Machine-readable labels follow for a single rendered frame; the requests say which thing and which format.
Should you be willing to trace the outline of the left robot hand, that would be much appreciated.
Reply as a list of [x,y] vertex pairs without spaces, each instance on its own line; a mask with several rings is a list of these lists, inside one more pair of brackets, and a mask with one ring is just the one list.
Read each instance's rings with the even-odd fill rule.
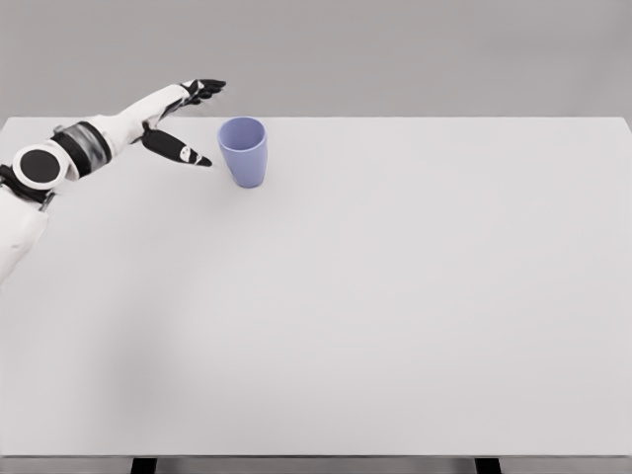
[[147,150],[167,160],[209,168],[210,159],[193,150],[181,139],[158,128],[158,123],[175,111],[201,104],[225,88],[226,82],[216,79],[194,79],[173,84],[150,94],[119,114],[124,123],[120,144],[140,142]]

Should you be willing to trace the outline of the lavender blue plastic cup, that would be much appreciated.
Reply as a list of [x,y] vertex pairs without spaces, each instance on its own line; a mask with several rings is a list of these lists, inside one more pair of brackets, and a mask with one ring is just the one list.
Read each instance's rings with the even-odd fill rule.
[[256,118],[225,121],[217,132],[219,149],[233,181],[241,188],[260,186],[268,165],[268,136]]

